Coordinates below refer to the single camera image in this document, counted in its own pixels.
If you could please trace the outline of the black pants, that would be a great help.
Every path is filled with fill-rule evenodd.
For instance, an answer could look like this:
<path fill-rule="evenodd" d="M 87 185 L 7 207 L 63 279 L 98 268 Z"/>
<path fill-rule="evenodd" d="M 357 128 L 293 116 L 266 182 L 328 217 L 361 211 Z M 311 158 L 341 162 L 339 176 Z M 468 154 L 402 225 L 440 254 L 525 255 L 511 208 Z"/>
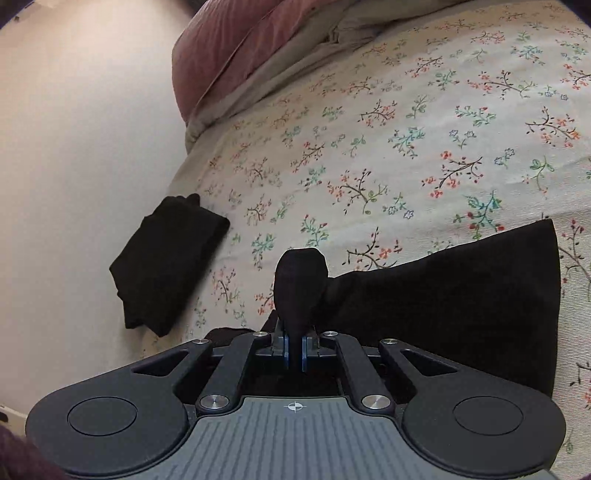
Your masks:
<path fill-rule="evenodd" d="M 318 331 L 394 338 L 545 395 L 554 389 L 560 261 L 550 219 L 401 266 L 325 279 Z"/>

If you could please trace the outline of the folded black garment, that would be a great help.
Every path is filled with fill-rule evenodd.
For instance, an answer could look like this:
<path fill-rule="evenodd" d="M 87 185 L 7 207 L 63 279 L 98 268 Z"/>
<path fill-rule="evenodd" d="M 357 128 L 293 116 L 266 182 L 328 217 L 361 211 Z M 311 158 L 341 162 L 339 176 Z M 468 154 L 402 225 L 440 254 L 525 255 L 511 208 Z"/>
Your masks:
<path fill-rule="evenodd" d="M 143 218 L 109 267 L 124 326 L 166 336 L 221 245 L 230 222 L 197 193 L 167 196 Z"/>

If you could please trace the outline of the floral bed sheet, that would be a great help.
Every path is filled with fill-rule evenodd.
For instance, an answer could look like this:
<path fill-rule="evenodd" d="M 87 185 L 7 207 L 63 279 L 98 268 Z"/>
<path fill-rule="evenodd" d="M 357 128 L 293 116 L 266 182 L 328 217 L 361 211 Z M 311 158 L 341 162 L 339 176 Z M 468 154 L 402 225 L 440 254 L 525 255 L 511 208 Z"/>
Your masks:
<path fill-rule="evenodd" d="M 170 190 L 230 228 L 144 355 L 259 327 L 287 249 L 315 247 L 339 275 L 551 219 L 567 423 L 554 471 L 589 473 L 590 29 L 562 3 L 473 2 L 395 28 L 202 134 Z"/>

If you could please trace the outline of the dark fuzzy right sleeve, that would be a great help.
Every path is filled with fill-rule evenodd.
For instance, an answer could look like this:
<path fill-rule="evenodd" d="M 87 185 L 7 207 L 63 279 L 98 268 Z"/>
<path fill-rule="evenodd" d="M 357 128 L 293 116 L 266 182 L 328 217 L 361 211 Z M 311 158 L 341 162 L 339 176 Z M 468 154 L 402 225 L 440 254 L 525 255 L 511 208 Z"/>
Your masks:
<path fill-rule="evenodd" d="M 5 427 L 1 427 L 0 433 L 0 471 L 1 480 L 67 479 L 32 443 L 15 436 Z"/>

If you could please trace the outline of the mauve pink pillow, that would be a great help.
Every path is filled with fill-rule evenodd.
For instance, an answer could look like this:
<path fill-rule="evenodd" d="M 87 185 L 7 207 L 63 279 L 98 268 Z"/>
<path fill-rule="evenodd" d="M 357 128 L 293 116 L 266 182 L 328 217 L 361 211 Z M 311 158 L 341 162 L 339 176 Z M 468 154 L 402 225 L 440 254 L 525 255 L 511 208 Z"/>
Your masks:
<path fill-rule="evenodd" d="M 171 76 L 183 121 L 232 91 L 328 1 L 207 1 L 172 50 Z"/>

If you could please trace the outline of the grey blanket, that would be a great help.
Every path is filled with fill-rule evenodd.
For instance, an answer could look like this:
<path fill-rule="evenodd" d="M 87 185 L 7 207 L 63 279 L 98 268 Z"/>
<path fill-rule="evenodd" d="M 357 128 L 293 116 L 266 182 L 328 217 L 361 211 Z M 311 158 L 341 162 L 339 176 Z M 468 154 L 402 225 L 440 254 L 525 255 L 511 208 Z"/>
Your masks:
<path fill-rule="evenodd" d="M 228 120 L 267 95 L 314 71 L 344 52 L 374 40 L 397 23 L 450 7 L 448 1 L 328 1 L 308 18 L 287 44 L 217 102 L 202 102 L 185 122 L 185 148 L 214 125 Z"/>

